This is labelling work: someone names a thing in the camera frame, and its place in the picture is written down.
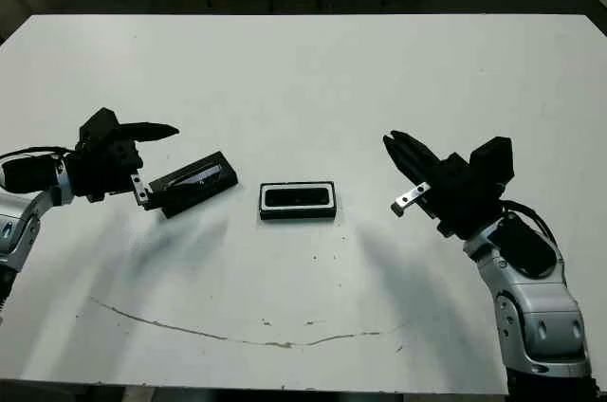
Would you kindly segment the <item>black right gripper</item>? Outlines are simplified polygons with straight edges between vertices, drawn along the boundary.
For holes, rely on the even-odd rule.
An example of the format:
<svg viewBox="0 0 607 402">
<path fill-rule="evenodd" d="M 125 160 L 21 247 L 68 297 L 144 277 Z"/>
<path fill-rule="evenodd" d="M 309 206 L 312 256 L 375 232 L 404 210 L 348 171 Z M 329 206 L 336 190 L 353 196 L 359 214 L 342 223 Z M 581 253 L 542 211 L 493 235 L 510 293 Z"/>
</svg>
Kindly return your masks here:
<svg viewBox="0 0 607 402">
<path fill-rule="evenodd" d="M 440 160 L 424 143 L 400 131 L 391 131 L 383 143 L 396 168 L 414 183 L 391 205 L 396 216 L 417 205 L 439 220 L 437 229 L 443 236 L 462 240 L 500 217 L 504 188 L 478 173 L 459 154 Z"/>
</svg>

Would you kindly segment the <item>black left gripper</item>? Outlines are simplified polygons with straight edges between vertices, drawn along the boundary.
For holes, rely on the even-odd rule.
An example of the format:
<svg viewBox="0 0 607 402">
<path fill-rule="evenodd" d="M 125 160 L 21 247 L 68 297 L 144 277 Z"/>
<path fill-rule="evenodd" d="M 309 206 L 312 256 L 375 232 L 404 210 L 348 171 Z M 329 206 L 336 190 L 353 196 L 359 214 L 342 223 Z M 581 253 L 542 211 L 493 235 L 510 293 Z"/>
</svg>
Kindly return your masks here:
<svg viewBox="0 0 607 402">
<path fill-rule="evenodd" d="M 94 138 L 81 135 L 75 149 L 64 160 L 70 190 L 90 203 L 106 195 L 132 193 L 144 210 L 162 210 L 163 192 L 146 191 L 138 171 L 143 166 L 136 144 L 177 135 L 172 125 L 155 122 L 120 124 L 115 136 Z"/>
</svg>

